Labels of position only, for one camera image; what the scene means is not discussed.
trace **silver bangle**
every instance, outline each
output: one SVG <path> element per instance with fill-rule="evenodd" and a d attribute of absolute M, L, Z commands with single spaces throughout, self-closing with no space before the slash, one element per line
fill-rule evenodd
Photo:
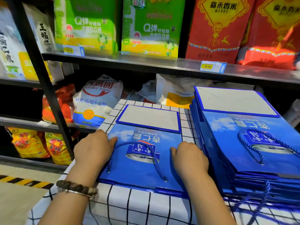
<path fill-rule="evenodd" d="M 63 189 L 63 188 L 59 188 L 59 187 L 57 189 L 60 192 L 77 193 L 77 194 L 80 194 L 80 195 L 83 195 L 83 196 L 87 197 L 90 200 L 94 197 L 94 195 L 90 196 L 90 195 L 79 193 L 79 192 L 76 192 L 76 191 L 73 191 L 73 190 L 69 190 L 69 189 Z"/>

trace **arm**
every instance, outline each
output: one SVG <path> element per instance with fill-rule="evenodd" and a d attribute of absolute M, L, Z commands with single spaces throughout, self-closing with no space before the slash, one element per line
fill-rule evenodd
<path fill-rule="evenodd" d="M 193 143 L 171 147 L 175 170 L 194 205 L 199 225 L 236 225 L 214 181 L 208 175 L 208 159 Z"/>
<path fill-rule="evenodd" d="M 74 147 L 76 163 L 66 180 L 93 187 L 101 169 L 109 160 L 118 138 L 108 141 L 103 130 L 89 134 Z M 76 193 L 58 192 L 39 225 L 81 225 L 88 198 Z"/>

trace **floor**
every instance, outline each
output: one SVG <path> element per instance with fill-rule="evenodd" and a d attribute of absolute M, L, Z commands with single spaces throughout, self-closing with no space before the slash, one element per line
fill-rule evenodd
<path fill-rule="evenodd" d="M 31 167 L 0 162 L 0 175 L 27 178 L 36 181 L 55 183 L 61 176 L 57 171 L 32 170 Z M 47 193 L 48 190 L 36 189 L 0 181 L 0 221 L 1 225 L 24 225 L 29 210 Z"/>

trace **table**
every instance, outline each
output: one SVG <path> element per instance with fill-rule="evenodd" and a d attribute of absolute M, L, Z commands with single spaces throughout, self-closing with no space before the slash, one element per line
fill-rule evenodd
<path fill-rule="evenodd" d="M 195 143 L 199 148 L 200 144 L 196 134 L 190 110 L 151 104 L 146 102 L 135 102 L 121 99 L 110 115 L 105 119 L 100 129 L 107 134 L 113 128 L 117 117 L 125 105 L 136 105 L 153 107 L 157 109 L 174 110 L 180 112 L 182 127 L 182 140 Z M 65 170 L 59 180 L 66 178 L 69 170 L 75 164 L 75 160 Z M 185 225 L 197 224 L 197 218 L 191 201 L 178 197 L 171 197 L 158 193 L 141 191 L 96 183 L 99 193 L 88 202 L 83 225 Z M 32 208 L 28 214 L 27 225 L 37 225 L 47 207 L 57 194 L 57 187 L 54 185 L 49 192 Z M 251 218 L 248 213 L 233 212 L 235 202 L 233 199 L 224 198 L 224 202 L 231 211 L 232 216 L 238 225 L 246 225 Z M 256 206 L 242 204 L 240 208 L 254 211 Z M 253 223 L 254 225 L 286 225 L 300 224 L 300 213 L 296 210 L 285 211 L 270 207 L 264 207 Z"/>

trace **hand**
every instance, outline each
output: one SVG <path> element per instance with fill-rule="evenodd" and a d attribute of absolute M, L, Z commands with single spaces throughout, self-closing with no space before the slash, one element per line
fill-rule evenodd
<path fill-rule="evenodd" d="M 74 147 L 75 165 L 66 180 L 93 186 L 101 169 L 110 159 L 118 137 L 108 140 L 103 130 L 97 130 Z"/>
<path fill-rule="evenodd" d="M 195 177 L 207 175 L 208 159 L 194 143 L 181 142 L 178 149 L 171 147 L 173 165 L 186 184 Z"/>

